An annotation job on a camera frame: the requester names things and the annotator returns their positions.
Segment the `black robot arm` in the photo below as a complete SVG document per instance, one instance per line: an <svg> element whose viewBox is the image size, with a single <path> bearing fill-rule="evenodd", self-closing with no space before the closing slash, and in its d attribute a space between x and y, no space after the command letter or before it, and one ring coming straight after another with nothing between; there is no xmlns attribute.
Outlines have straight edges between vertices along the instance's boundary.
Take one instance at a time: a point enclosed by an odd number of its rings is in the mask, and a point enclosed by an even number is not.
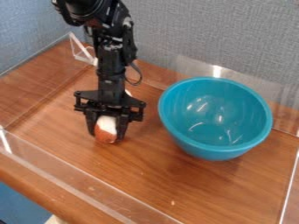
<svg viewBox="0 0 299 224"><path fill-rule="evenodd" d="M97 57L97 89L77 91L74 109L96 134L104 118L113 123L113 141L124 139L130 122L144 118L145 103L125 91L126 67L134 64L133 21L121 0L50 0L67 25L81 26L92 37Z"/></svg>

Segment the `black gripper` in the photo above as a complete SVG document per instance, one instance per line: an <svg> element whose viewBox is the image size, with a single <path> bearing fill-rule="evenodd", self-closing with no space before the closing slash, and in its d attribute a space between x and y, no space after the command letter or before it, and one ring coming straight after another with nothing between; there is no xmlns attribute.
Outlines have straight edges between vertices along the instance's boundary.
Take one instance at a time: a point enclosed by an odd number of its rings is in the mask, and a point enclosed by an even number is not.
<svg viewBox="0 0 299 224"><path fill-rule="evenodd" d="M97 113L116 118L116 140L121 141L126 133L128 121L141 122L145 103L125 91L125 71L101 73L96 71L97 89L75 91L74 110L85 113L88 133L94 135Z"/></svg>

